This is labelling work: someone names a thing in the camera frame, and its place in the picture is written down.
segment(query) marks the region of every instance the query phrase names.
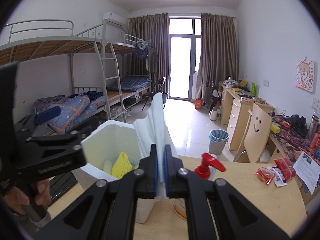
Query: glass door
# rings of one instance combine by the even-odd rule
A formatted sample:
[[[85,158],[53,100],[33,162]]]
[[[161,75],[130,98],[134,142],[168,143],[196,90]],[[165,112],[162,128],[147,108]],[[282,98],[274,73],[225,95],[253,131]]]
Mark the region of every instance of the glass door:
[[[189,99],[191,38],[171,38],[170,98]]]

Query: white kettle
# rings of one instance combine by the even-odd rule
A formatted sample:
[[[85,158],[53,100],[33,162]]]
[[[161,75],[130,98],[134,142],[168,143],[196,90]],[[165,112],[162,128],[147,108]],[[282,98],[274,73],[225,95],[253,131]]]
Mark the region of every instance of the white kettle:
[[[214,107],[212,110],[209,112],[210,120],[215,121],[217,120],[217,108]]]

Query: upper bunk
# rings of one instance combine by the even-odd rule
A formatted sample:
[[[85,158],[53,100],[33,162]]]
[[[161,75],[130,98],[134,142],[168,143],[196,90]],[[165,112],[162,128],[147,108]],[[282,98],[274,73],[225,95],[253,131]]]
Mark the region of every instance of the upper bunk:
[[[39,27],[39,28],[28,28],[19,29],[14,31],[14,26],[23,23],[33,22],[66,22],[70,23],[70,27]],[[101,24],[95,25],[85,31],[82,31],[76,35],[73,35],[74,24],[69,20],[53,20],[53,19],[41,19],[41,20],[29,20],[10,23],[5,27],[11,27],[9,40],[7,44],[0,46],[0,65],[12,62],[12,61],[26,61],[34,58],[62,55],[69,53],[93,53],[95,52],[94,42],[97,43],[99,52],[105,43],[105,53],[111,53],[110,43],[113,44],[113,48],[116,54],[126,54],[134,52],[134,42],[140,40],[136,37],[125,35],[124,41],[128,43],[102,40],[97,38],[97,29],[102,27],[102,37],[105,37],[107,22],[104,21]],[[11,41],[12,35],[16,33],[44,30],[44,29],[63,29],[70,30],[70,36],[46,36],[46,37],[35,37],[21,39],[18,41]]]

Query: bed ladder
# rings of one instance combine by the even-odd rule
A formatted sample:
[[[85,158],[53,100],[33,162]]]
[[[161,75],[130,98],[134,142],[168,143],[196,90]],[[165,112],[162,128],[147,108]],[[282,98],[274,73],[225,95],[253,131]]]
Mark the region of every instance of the bed ladder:
[[[127,122],[127,118],[125,116],[125,108],[124,108],[124,103],[123,103],[122,91],[121,91],[121,84],[120,84],[119,65],[118,65],[118,60],[117,60],[117,57],[116,57],[115,50],[113,49],[113,45],[112,45],[112,43],[110,43],[110,49],[111,49],[111,53],[112,53],[112,58],[106,58],[105,57],[106,44],[102,44],[102,48],[101,48],[102,57],[100,55],[100,52],[99,52],[98,45],[97,45],[96,41],[94,42],[94,49],[96,51],[96,54],[99,57],[99,62],[100,62],[101,69],[102,69],[102,79],[103,79],[103,81],[102,81],[102,89],[103,89],[103,94],[104,94],[104,96],[106,98],[106,105],[104,106],[104,111],[107,113],[107,119],[108,120],[116,119],[117,117],[122,115],[123,119],[124,119],[124,122]],[[106,75],[105,75],[106,60],[114,60],[115,61],[116,76],[106,78]],[[111,79],[116,79],[117,80],[119,94],[108,98],[106,81],[107,80],[111,80]],[[109,101],[112,100],[112,99],[118,98],[118,97],[120,98],[121,113],[116,115],[114,118],[112,118],[111,117],[111,112],[110,112]]]

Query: green object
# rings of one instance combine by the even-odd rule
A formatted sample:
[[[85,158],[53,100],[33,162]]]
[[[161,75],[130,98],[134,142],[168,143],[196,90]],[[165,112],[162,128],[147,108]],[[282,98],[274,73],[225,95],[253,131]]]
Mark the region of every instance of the green object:
[[[255,96],[257,95],[256,84],[253,82],[251,82],[251,93],[254,94]]]

